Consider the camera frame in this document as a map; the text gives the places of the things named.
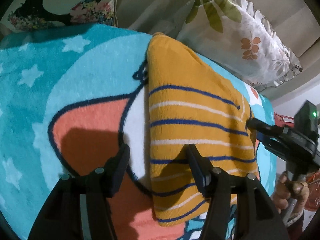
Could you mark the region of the person's right hand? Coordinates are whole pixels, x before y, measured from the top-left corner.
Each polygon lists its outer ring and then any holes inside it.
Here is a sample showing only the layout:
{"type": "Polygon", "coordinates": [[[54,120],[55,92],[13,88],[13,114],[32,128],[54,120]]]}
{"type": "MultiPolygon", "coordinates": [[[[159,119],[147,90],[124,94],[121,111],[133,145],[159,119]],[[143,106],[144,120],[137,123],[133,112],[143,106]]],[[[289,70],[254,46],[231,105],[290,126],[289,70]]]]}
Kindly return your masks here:
{"type": "Polygon", "coordinates": [[[308,200],[310,190],[308,184],[303,181],[294,181],[287,183],[287,174],[283,172],[276,183],[276,187],[272,194],[272,201],[279,213],[289,206],[289,199],[295,198],[297,200],[295,207],[291,213],[291,218],[299,216],[308,200]]]}

